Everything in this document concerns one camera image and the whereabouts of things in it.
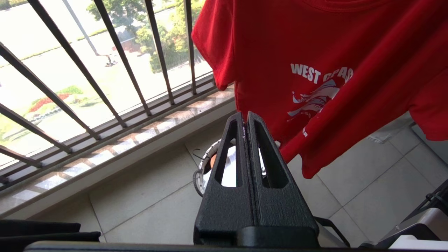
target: metal balcony railing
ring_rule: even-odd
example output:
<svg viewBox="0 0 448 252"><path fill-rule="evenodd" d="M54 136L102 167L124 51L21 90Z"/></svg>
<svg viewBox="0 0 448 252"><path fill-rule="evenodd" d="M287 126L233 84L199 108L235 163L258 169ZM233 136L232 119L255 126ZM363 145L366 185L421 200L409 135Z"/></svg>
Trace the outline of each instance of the metal balcony railing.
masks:
<svg viewBox="0 0 448 252"><path fill-rule="evenodd" d="M111 102L106 97L105 93L101 90L97 82L90 74L89 70L86 68L86 66L79 58L79 56L73 50L68 40L64 37L64 35L59 30L56 23L52 20L52 18L47 13L42 4L38 0L29 0L28 2L32 6L34 11L37 13L37 15L40 17L40 19L44 22L46 27L51 31L53 36L60 43L62 48L66 51L66 53L70 56L70 58L82 72L84 77L93 87L98 96L102 99L104 104L106 104L106 106L112 112L114 119L97 127L90 128L55 92L50 90L50 88L47 85L45 85L45 83L42 80L40 80L25 64L23 64L21 60L19 60L8 48L6 48L0 42L0 56L2 56L19 73L21 73L31 83L33 83L39 90L41 90L49 99L51 99L57 106L59 106L59 108L62 109L62 111L67 113L77 124L79 124L82 128L86 130L86 132L81 135L73 137L64 142L59 142L58 140L49 136L47 133L45 133L42 129L37 127L32 122L20 116L13 110L7 108L3 104L0 104L1 114L8 117L9 119L16 122L25 129L29 130L33 134L40 136L41 138L47 140L48 142L54 145L32 156L25 156L19 154L11 149L8 149L5 146L0 145L1 154L7 155L19 161L0 170L0 191L14 184L17 184L18 182L23 181L31 176L34 176L46 169L49 169L57 164L60 164L72 158L75 155L78 155L89 149L92 149L104 143L105 141L108 141L109 139L112 139L113 137L124 133L125 131L131 130L132 128L138 126L143 122L149 121L156 116L166 113L172 110L173 108L181 104L184 104L196 98L197 96L209 92L215 88L212 74L206 74L204 76L201 76L197 80L195 77L194 72L195 55L194 55L193 42L191 40L191 31L193 27L191 0L184 0L185 22L187 24L186 25L187 29L185 32L188 34L191 80L188 83L184 83L184 85L181 85L181 88L178 88L176 90L172 90L169 83L168 69L162 51L162 43L160 41L160 35L157 28L155 13L153 10L151 0L145 0L149 22L152 28L152 34L155 41L155 47L157 54L159 56L161 69L163 72L163 77L167 88L167 92L165 95L159 96L157 97L157 99L152 99L150 101L145 100L142 95L140 87L131 69L129 61L126 58L125 51L120 43L118 35L112 24L112 21L109 18L104 3L101 0L94 0L94 3L101 15L101 18L108 30L108 33L116 47L116 50L121 58L121 61L124 67L126 68L126 71L131 79L135 91L137 92L138 97L141 101L141 105L129 109L128 112L122 114L121 116L114 109ZM146 114L148 116L137 123L135 122L128 123L131 119L135 119L143 114ZM67 153L67 155L60 155L60 153L62 152ZM21 171L24 171L30 167L35 167L37 169L29 173L24 173L23 176L18 175L20 174Z"/></svg>

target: black object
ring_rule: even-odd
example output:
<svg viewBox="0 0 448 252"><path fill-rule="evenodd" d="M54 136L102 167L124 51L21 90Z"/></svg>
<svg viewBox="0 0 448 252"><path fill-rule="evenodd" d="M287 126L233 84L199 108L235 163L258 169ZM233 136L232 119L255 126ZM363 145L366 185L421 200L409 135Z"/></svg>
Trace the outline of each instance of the black object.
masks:
<svg viewBox="0 0 448 252"><path fill-rule="evenodd" d="M99 242L100 232L79 233L79 223L0 220L0 251L21 252L38 241Z"/></svg>
<svg viewBox="0 0 448 252"><path fill-rule="evenodd" d="M245 247L211 247L211 246L177 246L131 243L67 243L37 242L26 247L25 252L344 252L352 248L315 248L315 249L281 249L281 248L245 248ZM356 249L356 252L372 252L372 249ZM374 252L390 252L375 249Z"/></svg>
<svg viewBox="0 0 448 252"><path fill-rule="evenodd" d="M236 140L237 187L221 185ZM263 183L258 147L267 179ZM262 118L231 116L194 225L194 243L261 248L319 248L319 228Z"/></svg>

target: tree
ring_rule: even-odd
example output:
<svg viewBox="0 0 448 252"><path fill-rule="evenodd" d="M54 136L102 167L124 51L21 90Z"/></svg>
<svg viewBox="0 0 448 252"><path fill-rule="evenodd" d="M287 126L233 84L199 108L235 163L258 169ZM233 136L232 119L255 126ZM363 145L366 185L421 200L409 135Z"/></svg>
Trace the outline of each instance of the tree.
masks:
<svg viewBox="0 0 448 252"><path fill-rule="evenodd" d="M191 12L193 23L196 22L205 0L191 0ZM142 53L149 53L150 65L153 73L161 72L159 56L155 48L154 37L146 13L143 0L103 0L104 6L116 26L126 26L126 29L135 34L135 42L140 44ZM179 66L189 60L188 38L185 23L185 11L183 0L162 0L162 9L175 8L175 14L170 17L173 24L170 29L157 25L162 49L167 68ZM88 6L87 10L95 16L96 20L101 18L95 4ZM139 28L133 26L135 21L141 22Z"/></svg>
<svg viewBox="0 0 448 252"><path fill-rule="evenodd" d="M143 0L104 0L103 3L114 26L125 26L127 30L134 34L137 29L132 23L135 20L143 21L146 18L146 6ZM101 19L95 3L92 2L87 10L94 15L95 20Z"/></svg>

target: red flower bed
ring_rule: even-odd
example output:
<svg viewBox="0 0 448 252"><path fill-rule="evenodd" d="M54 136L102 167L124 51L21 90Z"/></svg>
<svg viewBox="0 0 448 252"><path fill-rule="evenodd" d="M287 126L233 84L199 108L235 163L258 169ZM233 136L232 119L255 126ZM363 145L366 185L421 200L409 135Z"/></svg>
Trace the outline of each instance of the red flower bed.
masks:
<svg viewBox="0 0 448 252"><path fill-rule="evenodd" d="M58 94L57 96L59 96L59 98L61 98L62 100L65 100L67 97L70 96L70 94L64 93L64 94ZM40 99L33 107L30 108L29 112L35 112L38 109L40 109L42 106L44 106L47 103L51 103L53 102L50 98L45 97Z"/></svg>

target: green foliage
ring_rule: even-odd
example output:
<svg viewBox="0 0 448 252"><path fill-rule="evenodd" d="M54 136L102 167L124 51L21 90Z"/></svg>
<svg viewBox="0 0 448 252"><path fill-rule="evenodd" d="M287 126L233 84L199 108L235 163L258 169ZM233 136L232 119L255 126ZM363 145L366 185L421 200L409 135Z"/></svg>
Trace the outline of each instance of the green foliage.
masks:
<svg viewBox="0 0 448 252"><path fill-rule="evenodd" d="M143 0L103 0L104 6L112 20L112 23L118 26L125 26L127 30L135 33L135 27L132 25L134 20L143 20L145 18L145 4ZM100 20L101 15L96 8L95 3L91 3L87 10L94 15L95 20Z"/></svg>
<svg viewBox="0 0 448 252"><path fill-rule="evenodd" d="M191 0L191 12L193 24L196 22L205 0ZM140 44L142 53L149 53L151 70L153 73L161 72L159 56L154 44L151 26L148 21L146 7L143 0L103 0L104 6L116 26L126 26L127 30L135 34L135 42ZM167 68L173 68L189 60L188 37L185 23L184 0L163 0L161 10L176 8L175 14L170 17L173 24L170 30L158 25L160 40ZM89 5L87 10L99 20L100 14L95 4ZM142 22L143 25L137 30L132 25L134 21Z"/></svg>
<svg viewBox="0 0 448 252"><path fill-rule="evenodd" d="M9 0L11 7L19 6L22 4L27 4L28 0Z"/></svg>
<svg viewBox="0 0 448 252"><path fill-rule="evenodd" d="M0 0L0 10L6 10L11 8L8 0Z"/></svg>
<svg viewBox="0 0 448 252"><path fill-rule="evenodd" d="M149 24L145 24L136 32L135 42L140 44L140 51L142 53L154 54L154 37L152 36L151 27Z"/></svg>
<svg viewBox="0 0 448 252"><path fill-rule="evenodd" d="M66 87L66 88L61 89L58 92L56 92L56 94L71 94L71 95L82 94L82 93L84 93L84 92L75 85Z"/></svg>

